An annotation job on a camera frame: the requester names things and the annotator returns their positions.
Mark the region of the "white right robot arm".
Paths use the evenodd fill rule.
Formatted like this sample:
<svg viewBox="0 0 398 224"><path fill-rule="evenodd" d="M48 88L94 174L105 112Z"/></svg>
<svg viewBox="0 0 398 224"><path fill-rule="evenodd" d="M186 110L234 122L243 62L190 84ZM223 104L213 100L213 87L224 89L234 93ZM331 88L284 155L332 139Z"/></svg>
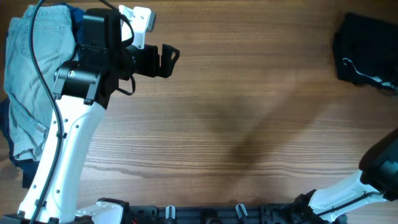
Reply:
<svg viewBox="0 0 398 224"><path fill-rule="evenodd" d="M309 193L305 211L318 223L334 222L343 214L378 202L397 200L397 130L373 145L358 170L325 189Z"/></svg>

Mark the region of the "black shorts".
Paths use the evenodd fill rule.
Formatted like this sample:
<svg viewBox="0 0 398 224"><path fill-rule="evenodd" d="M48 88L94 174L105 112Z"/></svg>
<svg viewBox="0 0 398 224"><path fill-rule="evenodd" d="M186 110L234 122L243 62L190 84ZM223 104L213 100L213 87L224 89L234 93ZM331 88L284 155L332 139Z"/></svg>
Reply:
<svg viewBox="0 0 398 224"><path fill-rule="evenodd" d="M397 95L397 24L349 12L332 49L339 80Z"/></svg>

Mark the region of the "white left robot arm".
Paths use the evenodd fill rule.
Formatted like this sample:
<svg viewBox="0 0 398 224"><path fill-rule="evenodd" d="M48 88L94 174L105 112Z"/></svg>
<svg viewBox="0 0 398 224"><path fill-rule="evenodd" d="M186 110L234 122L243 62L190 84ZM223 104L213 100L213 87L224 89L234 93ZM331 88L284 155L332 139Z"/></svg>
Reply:
<svg viewBox="0 0 398 224"><path fill-rule="evenodd" d="M55 72L52 124L32 185L17 213L2 223L127 223L129 204L103 198L77 209L80 176L88 146L120 80L134 74L171 76L180 52L147 45L156 15L146 7L89 9L83 17L79 59Z"/></svg>

